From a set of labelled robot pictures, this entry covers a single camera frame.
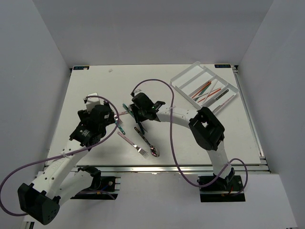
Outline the teal chopstick short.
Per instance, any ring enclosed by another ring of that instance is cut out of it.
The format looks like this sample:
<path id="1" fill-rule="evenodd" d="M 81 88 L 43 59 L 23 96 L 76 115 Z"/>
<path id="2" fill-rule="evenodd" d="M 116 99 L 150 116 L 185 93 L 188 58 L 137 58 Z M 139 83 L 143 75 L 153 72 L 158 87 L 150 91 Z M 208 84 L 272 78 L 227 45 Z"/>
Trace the teal chopstick short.
<path id="1" fill-rule="evenodd" d="M 207 86 L 205 89 L 203 89 L 197 96 L 200 96 L 200 95 L 204 94 L 204 92 L 206 91 L 206 89 L 207 89 L 209 86 Z"/>

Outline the pink handled knife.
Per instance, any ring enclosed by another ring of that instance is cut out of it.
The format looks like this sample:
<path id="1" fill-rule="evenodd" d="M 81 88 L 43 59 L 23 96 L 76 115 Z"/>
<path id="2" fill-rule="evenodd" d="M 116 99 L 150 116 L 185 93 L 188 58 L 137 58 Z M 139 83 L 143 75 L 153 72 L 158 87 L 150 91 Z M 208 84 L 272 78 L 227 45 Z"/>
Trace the pink handled knife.
<path id="1" fill-rule="evenodd" d="M 234 98 L 234 95 L 229 97 L 225 102 L 223 102 L 221 105 L 217 106 L 214 110 L 213 113 L 216 114 L 222 107 L 224 107 L 231 99 Z"/>

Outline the white chopstick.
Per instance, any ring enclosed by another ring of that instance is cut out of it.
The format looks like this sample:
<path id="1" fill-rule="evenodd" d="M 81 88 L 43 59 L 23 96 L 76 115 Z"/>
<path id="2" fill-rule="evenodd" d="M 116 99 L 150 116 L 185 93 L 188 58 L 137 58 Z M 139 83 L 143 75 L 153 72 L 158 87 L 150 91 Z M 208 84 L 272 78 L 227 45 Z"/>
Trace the white chopstick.
<path id="1" fill-rule="evenodd" d="M 208 92 L 208 94 L 214 90 L 214 88 L 215 88 L 215 86 L 217 85 L 217 83 L 218 83 L 218 80 L 215 80 L 215 81 L 213 82 L 213 84 L 211 85 L 211 89 L 210 89 L 210 91 Z"/>

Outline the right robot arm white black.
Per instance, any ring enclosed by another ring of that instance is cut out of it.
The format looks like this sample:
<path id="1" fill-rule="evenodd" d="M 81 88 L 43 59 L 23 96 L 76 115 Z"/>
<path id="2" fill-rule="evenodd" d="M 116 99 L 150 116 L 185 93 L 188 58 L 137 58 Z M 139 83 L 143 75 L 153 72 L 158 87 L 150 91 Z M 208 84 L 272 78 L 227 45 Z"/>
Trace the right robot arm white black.
<path id="1" fill-rule="evenodd" d="M 185 110 L 166 106 L 163 101 L 153 103 L 144 93 L 132 93 L 131 109 L 138 123 L 150 120 L 167 122 L 170 129 L 173 124 L 190 129 L 196 143 L 208 153 L 216 186 L 220 190 L 227 190 L 232 185 L 234 169 L 229 164 L 224 148 L 225 128 L 209 108 Z"/>

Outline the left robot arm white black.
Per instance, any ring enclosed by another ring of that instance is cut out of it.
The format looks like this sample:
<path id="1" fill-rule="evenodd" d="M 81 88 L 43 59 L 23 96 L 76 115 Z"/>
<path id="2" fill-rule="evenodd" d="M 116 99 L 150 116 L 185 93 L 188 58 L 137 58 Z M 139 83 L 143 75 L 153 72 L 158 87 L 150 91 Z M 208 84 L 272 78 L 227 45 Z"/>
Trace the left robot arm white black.
<path id="1" fill-rule="evenodd" d="M 71 197 L 85 190 L 96 191 L 101 186 L 101 172 L 93 166 L 78 169 L 73 178 L 65 178 L 73 167 L 106 135 L 106 127 L 115 122 L 108 102 L 96 104 L 90 111 L 79 110 L 80 122 L 55 159 L 29 185 L 18 188 L 20 208 L 42 225 L 49 224 Z"/>

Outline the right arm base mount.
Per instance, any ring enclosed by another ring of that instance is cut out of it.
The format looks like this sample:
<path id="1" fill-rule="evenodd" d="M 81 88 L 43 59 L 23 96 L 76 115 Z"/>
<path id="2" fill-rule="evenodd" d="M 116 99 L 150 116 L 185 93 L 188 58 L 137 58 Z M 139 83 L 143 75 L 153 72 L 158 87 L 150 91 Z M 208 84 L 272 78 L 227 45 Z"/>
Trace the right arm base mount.
<path id="1" fill-rule="evenodd" d="M 200 188 L 200 201 L 202 203 L 245 202 L 244 192 L 237 194 L 242 187 L 240 175 L 234 176 L 227 186 L 214 182 L 210 186 Z"/>

